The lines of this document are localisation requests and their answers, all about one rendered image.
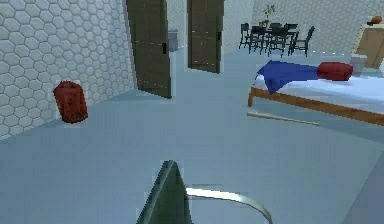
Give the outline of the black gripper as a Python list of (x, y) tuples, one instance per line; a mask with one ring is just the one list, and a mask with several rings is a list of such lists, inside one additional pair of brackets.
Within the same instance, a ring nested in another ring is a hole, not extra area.
[(273, 224), (270, 212), (250, 197), (234, 192), (185, 187), (178, 164), (164, 161), (136, 224), (193, 224), (189, 198), (227, 200), (247, 205)]

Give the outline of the pale wooden wand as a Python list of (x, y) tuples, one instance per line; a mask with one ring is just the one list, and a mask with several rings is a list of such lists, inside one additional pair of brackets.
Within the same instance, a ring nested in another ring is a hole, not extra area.
[(264, 119), (273, 119), (273, 120), (296, 122), (296, 123), (308, 124), (308, 125), (314, 125), (314, 126), (319, 126), (320, 125), (317, 122), (311, 122), (311, 121), (304, 121), (304, 120), (297, 120), (297, 119), (279, 117), (279, 116), (263, 114), (263, 113), (259, 113), (259, 112), (247, 112), (247, 116), (249, 116), (249, 117), (257, 117), (257, 118), (264, 118)]

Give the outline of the blue blanket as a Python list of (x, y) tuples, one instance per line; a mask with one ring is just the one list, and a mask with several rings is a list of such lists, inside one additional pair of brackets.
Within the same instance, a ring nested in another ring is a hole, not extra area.
[(270, 95), (292, 81), (318, 80), (316, 66), (270, 60), (257, 72), (264, 77)]

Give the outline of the wooden bed with white mattress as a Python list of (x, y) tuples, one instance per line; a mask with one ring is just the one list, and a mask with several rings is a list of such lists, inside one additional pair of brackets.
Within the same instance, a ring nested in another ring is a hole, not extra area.
[(256, 75), (248, 95), (248, 106), (255, 97), (384, 126), (384, 94), (365, 90), (363, 79), (292, 81), (270, 95), (262, 75)]

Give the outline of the black dining chair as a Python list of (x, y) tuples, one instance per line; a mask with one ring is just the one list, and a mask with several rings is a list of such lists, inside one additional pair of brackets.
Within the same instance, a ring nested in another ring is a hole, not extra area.
[(295, 50), (302, 50), (304, 52), (305, 56), (308, 56), (309, 41), (310, 41), (311, 37), (313, 36), (314, 31), (315, 31), (315, 27), (312, 26), (309, 29), (306, 38), (303, 40), (300, 40), (298, 38), (299, 33), (296, 33), (290, 42), (288, 54), (292, 55)]
[(274, 27), (271, 31), (271, 38), (269, 39), (268, 54), (273, 50), (280, 50), (280, 56), (283, 56), (288, 37), (288, 29), (284, 27)]
[(259, 49), (259, 54), (267, 50), (266, 28), (262, 26), (253, 26), (249, 37), (249, 51)]
[(250, 40), (250, 28), (248, 23), (243, 23), (241, 25), (241, 39), (239, 43), (239, 47), (247, 47), (249, 45)]

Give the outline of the red pillow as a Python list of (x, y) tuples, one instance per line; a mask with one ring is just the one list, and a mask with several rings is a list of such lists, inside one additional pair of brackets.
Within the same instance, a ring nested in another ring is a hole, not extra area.
[(331, 81), (348, 81), (353, 73), (353, 66), (341, 62), (322, 62), (317, 68), (319, 78)]

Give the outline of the dark brown room door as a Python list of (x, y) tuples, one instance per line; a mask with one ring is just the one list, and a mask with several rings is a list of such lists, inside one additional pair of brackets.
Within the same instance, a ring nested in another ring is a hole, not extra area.
[[(166, 0), (126, 0), (139, 90), (171, 98)], [(162, 52), (167, 44), (167, 53)]]
[(224, 0), (187, 0), (189, 68), (220, 73), (223, 16)]

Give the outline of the grey bin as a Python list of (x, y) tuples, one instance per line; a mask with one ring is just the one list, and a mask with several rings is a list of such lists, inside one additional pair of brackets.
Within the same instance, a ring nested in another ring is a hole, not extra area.
[(178, 30), (170, 29), (168, 31), (169, 51), (174, 52), (178, 49)]

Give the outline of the black dining table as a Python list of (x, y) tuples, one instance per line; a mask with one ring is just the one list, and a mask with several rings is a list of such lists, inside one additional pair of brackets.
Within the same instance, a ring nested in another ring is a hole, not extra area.
[[(265, 52), (265, 53), (268, 54), (269, 39), (271, 38), (271, 31), (272, 31), (273, 28), (267, 28), (267, 27), (265, 27), (265, 28), (266, 28), (266, 32), (267, 32), (267, 34), (265, 35), (265, 38), (267, 40), (267, 50), (266, 51), (262, 51), (262, 52)], [(287, 37), (287, 41), (286, 41), (285, 51), (290, 46), (290, 42), (293, 39), (294, 35), (296, 33), (298, 33), (298, 30), (296, 30), (296, 29), (289, 29), (289, 28), (287, 28), (287, 29), (288, 29), (288, 37)]]

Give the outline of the green house plant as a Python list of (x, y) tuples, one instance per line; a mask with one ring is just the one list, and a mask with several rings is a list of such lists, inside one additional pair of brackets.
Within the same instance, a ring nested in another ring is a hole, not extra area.
[(266, 9), (263, 11), (265, 19), (259, 22), (259, 25), (262, 27), (267, 27), (269, 24), (269, 17), (276, 12), (274, 5), (267, 5)]

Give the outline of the light wooden cupboard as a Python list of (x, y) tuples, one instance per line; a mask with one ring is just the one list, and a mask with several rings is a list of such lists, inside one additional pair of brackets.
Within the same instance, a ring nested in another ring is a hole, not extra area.
[(366, 68), (379, 69), (384, 60), (384, 24), (363, 24), (352, 53), (367, 57)]

